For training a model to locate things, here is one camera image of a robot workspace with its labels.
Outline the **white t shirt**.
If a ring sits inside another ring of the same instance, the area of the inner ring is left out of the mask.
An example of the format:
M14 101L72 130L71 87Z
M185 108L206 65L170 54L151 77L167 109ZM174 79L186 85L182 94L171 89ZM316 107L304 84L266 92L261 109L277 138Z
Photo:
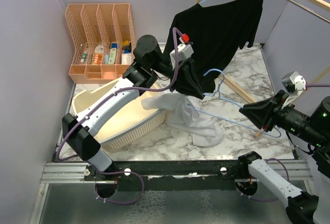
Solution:
M222 142L223 130L209 115L201 112L195 97L166 90L158 96L142 100L141 104L146 110L166 110L166 124L191 133L194 146L213 147Z

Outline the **black t shirt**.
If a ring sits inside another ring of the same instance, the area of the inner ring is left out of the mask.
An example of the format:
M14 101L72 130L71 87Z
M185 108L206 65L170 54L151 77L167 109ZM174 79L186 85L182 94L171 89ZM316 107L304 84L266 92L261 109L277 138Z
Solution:
M188 35L194 68L203 92L215 90L218 70L223 71L238 49L252 47L263 10L263 0L235 0L175 15L171 28Z

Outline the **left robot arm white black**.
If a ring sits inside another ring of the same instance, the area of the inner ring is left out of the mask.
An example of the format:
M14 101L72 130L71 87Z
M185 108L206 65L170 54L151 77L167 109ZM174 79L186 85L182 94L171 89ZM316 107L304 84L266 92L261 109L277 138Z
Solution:
M144 92L159 92L152 89L161 73L171 81L166 90L199 99L204 94L194 70L193 48L185 33L173 32L174 49L172 58L160 50L156 38L144 35L139 38L133 63L123 73L115 86L94 104L76 115L70 113L62 118L63 141L83 160L96 168L96 174L103 180L113 176L113 160L94 138L103 125L118 111Z

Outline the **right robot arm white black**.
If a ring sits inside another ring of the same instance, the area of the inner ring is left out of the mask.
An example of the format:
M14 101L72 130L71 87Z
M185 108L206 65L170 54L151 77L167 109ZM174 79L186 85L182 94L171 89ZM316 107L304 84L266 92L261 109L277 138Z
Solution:
M295 136L307 144L308 149L302 153L311 156L317 165L322 180L320 195L311 195L292 185L254 151L238 158L237 173L264 184L281 201L292 223L329 223L329 97L321 100L311 116L287 104L290 97L280 90L269 99L244 105L239 111L265 132L279 127L288 140Z

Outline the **cream laundry basket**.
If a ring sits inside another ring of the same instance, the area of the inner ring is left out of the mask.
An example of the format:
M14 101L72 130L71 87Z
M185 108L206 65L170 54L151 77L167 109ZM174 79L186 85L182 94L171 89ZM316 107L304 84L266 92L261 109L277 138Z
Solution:
M70 111L72 115L76 115L94 104L117 82L116 79L107 84L76 85L76 90L79 92L72 99L72 110ZM160 126L165 120L166 111L163 109L146 110L141 104L142 100L159 95L159 92L145 92L111 117L95 136L101 147L107 153L112 153Z

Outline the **white box in organizer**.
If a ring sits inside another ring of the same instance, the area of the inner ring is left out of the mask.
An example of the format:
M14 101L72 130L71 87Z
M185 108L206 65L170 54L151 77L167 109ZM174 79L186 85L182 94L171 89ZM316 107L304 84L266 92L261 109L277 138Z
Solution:
M123 65L130 65L131 63L132 63L131 53L123 53L122 54L122 64Z

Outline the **green white box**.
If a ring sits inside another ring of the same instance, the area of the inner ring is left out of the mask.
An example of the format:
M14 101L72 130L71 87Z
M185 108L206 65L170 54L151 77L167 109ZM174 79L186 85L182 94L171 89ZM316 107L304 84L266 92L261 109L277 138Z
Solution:
M105 56L105 64L115 64L117 57L117 48L111 48L109 54Z

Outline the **blue box in organizer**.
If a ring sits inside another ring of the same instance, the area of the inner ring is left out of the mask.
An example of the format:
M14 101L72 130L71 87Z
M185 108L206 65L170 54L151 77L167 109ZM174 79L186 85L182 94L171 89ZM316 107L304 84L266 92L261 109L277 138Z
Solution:
M117 42L111 42L110 48L118 48Z

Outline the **orange plastic file organizer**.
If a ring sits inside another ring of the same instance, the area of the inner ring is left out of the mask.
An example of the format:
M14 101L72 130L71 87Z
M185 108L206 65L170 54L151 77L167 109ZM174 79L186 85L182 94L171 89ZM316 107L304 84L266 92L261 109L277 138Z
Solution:
M73 40L75 52L69 76L76 84L107 83L122 76L129 65L122 64L122 54L136 47L136 36L130 4L68 4L65 19ZM127 50L123 41L130 42ZM115 64L105 64L111 42L117 42ZM92 53L103 43L104 54L100 65L92 65ZM83 52L88 52L85 64L80 64Z

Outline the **small bottle in organizer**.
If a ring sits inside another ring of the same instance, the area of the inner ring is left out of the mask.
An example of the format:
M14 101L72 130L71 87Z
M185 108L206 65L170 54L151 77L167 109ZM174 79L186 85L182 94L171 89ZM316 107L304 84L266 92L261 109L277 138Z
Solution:
M88 52L85 51L85 52L83 52L82 57L80 59L80 64L85 64L87 59L88 59Z

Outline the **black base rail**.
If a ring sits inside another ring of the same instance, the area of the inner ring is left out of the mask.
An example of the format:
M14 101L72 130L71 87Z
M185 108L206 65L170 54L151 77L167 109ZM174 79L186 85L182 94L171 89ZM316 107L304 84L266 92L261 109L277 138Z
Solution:
M250 177L248 165L261 156L252 151L236 160L193 161L115 161L105 172L92 166L84 177L87 182L123 192L234 190L236 180Z

